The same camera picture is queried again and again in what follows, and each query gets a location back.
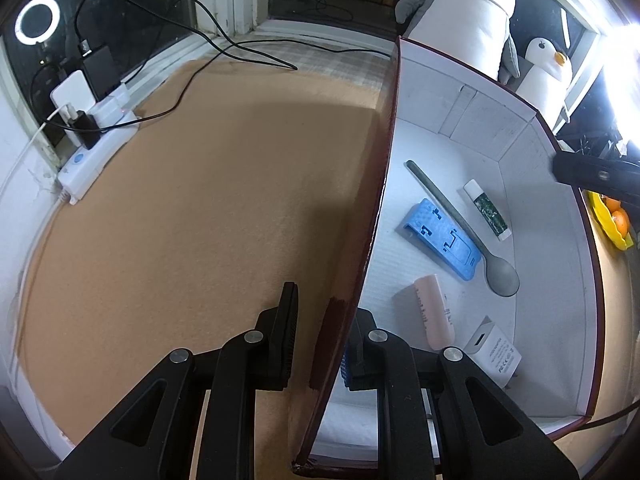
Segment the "white usb wall charger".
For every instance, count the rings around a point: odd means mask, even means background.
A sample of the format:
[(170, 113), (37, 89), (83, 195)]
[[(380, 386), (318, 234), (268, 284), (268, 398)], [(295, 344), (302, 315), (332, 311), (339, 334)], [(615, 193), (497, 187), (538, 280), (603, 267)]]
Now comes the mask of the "white usb wall charger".
[(506, 388), (522, 355), (497, 324), (485, 316), (464, 347), (470, 359), (500, 388)]

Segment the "pink white bottle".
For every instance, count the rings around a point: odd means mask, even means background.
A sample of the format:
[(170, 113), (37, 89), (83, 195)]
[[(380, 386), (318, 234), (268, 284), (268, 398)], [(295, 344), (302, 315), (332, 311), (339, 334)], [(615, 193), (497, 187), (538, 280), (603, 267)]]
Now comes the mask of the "pink white bottle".
[(454, 324), (450, 309), (435, 274), (419, 278), (413, 284), (422, 313), (428, 345), (435, 351), (454, 344)]

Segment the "green white tube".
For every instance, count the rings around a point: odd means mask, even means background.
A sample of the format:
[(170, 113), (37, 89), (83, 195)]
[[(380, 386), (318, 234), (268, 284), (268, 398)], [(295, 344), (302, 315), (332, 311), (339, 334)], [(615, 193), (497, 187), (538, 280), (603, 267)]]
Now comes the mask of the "green white tube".
[(498, 211), (498, 208), (480, 185), (474, 179), (471, 179), (465, 183), (463, 189), (491, 231), (495, 234), (495, 237), (497, 237), (500, 242), (507, 240), (511, 236), (512, 231), (502, 214)]

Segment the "grey metal spoon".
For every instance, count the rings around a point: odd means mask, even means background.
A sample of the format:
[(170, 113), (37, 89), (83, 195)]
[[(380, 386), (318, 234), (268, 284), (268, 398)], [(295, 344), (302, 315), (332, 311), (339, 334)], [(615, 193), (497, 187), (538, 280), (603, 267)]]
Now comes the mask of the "grey metal spoon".
[(450, 203), (450, 200), (438, 188), (438, 186), (427, 177), (426, 173), (416, 164), (414, 160), (407, 160), (406, 167), (418, 179), (418, 181), (431, 193), (431, 196), (438, 201), (439, 205), (446, 210), (452, 220), (457, 223), (463, 232), (474, 243), (485, 259), (485, 276), (489, 288), (498, 296), (513, 297), (520, 290), (520, 278), (514, 266), (506, 259), (494, 255), (480, 237), (475, 233), (469, 222), (463, 218), (457, 208)]

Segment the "red box white interior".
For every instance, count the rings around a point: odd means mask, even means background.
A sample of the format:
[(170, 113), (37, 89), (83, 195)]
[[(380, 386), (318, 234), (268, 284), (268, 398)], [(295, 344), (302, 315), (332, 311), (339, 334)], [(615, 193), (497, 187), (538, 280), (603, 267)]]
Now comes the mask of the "red box white interior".
[(553, 177), (544, 118), (413, 40), (398, 41), (390, 79), (342, 288), (295, 403), (293, 466), (307, 476), (376, 461), (375, 397), (343, 379), (357, 309), (410, 346), (462, 349), (552, 439), (590, 419), (600, 389), (598, 252), (584, 199)]

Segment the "blue phone stand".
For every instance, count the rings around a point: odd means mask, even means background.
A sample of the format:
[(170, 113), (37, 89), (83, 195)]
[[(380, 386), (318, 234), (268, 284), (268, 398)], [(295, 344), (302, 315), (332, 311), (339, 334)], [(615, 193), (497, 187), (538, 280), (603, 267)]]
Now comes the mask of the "blue phone stand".
[(411, 209), (402, 228), (434, 252), (463, 281), (474, 278), (482, 255), (441, 206), (424, 198)]

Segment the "orange top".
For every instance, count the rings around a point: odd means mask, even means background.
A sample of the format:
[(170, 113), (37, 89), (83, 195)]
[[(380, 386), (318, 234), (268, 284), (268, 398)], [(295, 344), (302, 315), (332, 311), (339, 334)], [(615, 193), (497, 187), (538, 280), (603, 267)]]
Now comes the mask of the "orange top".
[(609, 212), (615, 212), (622, 209), (622, 203), (619, 200), (605, 196), (604, 203)]

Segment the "orange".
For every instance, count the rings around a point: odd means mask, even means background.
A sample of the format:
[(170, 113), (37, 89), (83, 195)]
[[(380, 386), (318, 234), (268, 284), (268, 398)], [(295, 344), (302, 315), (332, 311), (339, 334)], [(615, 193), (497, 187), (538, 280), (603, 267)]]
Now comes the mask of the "orange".
[(622, 203), (619, 200), (605, 196), (604, 203), (609, 212), (615, 212), (622, 209)]
[(629, 218), (626, 211), (624, 211), (623, 208), (618, 208), (612, 211), (611, 219), (616, 231), (620, 233), (621, 237), (625, 238), (629, 231)]

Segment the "yellow fruit bowl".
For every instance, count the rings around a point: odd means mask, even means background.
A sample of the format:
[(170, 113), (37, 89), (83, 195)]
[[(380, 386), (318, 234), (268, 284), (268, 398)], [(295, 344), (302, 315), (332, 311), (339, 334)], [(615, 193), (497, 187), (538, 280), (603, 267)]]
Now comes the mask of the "yellow fruit bowl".
[(614, 223), (611, 219), (611, 213), (605, 206), (604, 198), (606, 195), (588, 191), (587, 196), (591, 209), (596, 216), (597, 222), (600, 224), (603, 232), (605, 232), (606, 237), (614, 244), (617, 249), (621, 250), (622, 252), (631, 248), (631, 246), (634, 244), (634, 239), (632, 238), (630, 232), (630, 219), (628, 234), (625, 238), (623, 238), (620, 236), (620, 233), (616, 231)]

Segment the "orange front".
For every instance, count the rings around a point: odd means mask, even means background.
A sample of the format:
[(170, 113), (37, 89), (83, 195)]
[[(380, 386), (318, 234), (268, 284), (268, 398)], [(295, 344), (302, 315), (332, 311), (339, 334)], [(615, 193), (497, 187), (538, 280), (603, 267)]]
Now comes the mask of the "orange front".
[(629, 231), (629, 218), (626, 211), (624, 211), (623, 208), (618, 208), (612, 211), (611, 219), (616, 231), (620, 233), (621, 237), (625, 238)]

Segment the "small plush penguin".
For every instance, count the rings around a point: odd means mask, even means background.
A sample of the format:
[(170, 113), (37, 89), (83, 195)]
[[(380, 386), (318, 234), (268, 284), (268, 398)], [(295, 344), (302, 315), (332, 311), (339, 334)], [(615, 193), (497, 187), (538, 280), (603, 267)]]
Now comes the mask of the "small plush penguin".
[(560, 119), (570, 121), (565, 101), (572, 78), (568, 55), (549, 39), (537, 37), (529, 41), (521, 58), (515, 93), (533, 105), (553, 129)]

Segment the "large plush penguin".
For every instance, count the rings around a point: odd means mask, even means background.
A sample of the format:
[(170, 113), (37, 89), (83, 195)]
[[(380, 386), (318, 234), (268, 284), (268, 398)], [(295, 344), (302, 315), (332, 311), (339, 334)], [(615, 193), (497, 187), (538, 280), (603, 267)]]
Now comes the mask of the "large plush penguin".
[(401, 36), (505, 84), (521, 75), (510, 31), (516, 0), (399, 0)]

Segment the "white power strip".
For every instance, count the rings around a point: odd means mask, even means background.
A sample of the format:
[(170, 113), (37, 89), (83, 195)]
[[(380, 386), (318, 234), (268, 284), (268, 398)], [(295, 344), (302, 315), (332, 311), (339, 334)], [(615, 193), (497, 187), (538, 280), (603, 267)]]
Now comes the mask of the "white power strip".
[(120, 151), (138, 132), (138, 126), (122, 125), (128, 120), (134, 120), (134, 112), (128, 112), (118, 123), (118, 128), (109, 131), (91, 149), (78, 148), (73, 156), (58, 172), (58, 183), (63, 193), (68, 196), (71, 205), (77, 204), (89, 191), (96, 179), (102, 174), (107, 163)]

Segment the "black plug on strip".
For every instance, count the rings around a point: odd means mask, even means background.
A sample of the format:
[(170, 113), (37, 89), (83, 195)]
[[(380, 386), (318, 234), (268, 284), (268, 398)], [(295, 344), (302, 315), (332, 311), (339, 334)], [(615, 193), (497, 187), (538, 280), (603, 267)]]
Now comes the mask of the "black plug on strip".
[(102, 136), (102, 131), (91, 115), (86, 114), (83, 110), (75, 110), (71, 108), (68, 112), (68, 126), (70, 131), (76, 134), (80, 144), (88, 151), (92, 150)]

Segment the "white charger on strip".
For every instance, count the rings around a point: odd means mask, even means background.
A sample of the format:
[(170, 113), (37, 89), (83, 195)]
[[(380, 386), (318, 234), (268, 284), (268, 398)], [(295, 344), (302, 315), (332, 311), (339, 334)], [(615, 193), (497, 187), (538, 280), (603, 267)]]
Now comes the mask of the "white charger on strip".
[(96, 98), (82, 70), (75, 70), (58, 84), (50, 92), (50, 99), (56, 107), (70, 105), (74, 110), (83, 112), (96, 105)]

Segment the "black power adapter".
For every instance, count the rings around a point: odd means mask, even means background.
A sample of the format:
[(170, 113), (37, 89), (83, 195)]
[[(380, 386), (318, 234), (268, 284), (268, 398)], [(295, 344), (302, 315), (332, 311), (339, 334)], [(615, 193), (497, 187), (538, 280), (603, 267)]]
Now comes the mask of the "black power adapter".
[(97, 101), (102, 101), (120, 86), (119, 73), (107, 44), (82, 57), (82, 70)]

